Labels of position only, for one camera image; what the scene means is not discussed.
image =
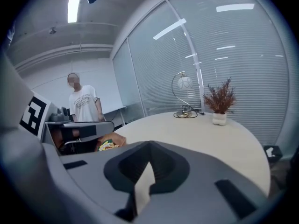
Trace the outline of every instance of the ceiling light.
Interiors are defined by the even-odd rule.
[[[197,55],[197,53],[189,55],[189,56],[186,56],[185,58],[189,58],[189,57],[196,56],[196,55]]]
[[[68,11],[67,11],[68,23],[77,21],[79,2],[80,0],[69,0]]]
[[[241,3],[241,4],[230,4],[219,6],[216,8],[216,11],[225,12],[225,11],[232,11],[232,10],[250,10],[253,9],[254,3]]]
[[[159,34],[155,35],[153,38],[155,40],[158,40],[161,36],[164,36],[165,34],[169,33],[170,31],[172,31],[173,29],[181,26],[182,24],[186,23],[186,20],[180,19],[179,21],[173,23],[171,26],[165,28],[162,32],[160,32]]]
[[[216,48],[216,50],[222,50],[222,49],[226,49],[226,48],[234,48],[235,46],[227,46],[227,47],[219,47]]]
[[[228,56],[227,57],[216,58],[215,60],[221,60],[221,59],[226,59],[226,58],[228,58]]]

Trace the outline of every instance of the white flower pot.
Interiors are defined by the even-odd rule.
[[[213,114],[213,124],[214,125],[226,125],[226,114]]]

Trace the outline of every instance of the man's arm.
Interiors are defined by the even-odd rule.
[[[77,116],[75,114],[72,114],[74,122],[78,122]]]
[[[98,110],[98,114],[99,114],[99,121],[100,122],[105,122],[105,117],[103,115],[103,111],[102,111],[102,105],[101,105],[101,101],[99,98],[97,98],[96,102],[95,102],[95,106],[97,107]]]

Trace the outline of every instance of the graphic print on t-shirt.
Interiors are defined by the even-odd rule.
[[[80,98],[76,99],[74,101],[74,105],[78,108],[81,109],[83,106],[87,105],[91,101],[91,95],[90,94],[85,94],[82,95]]]

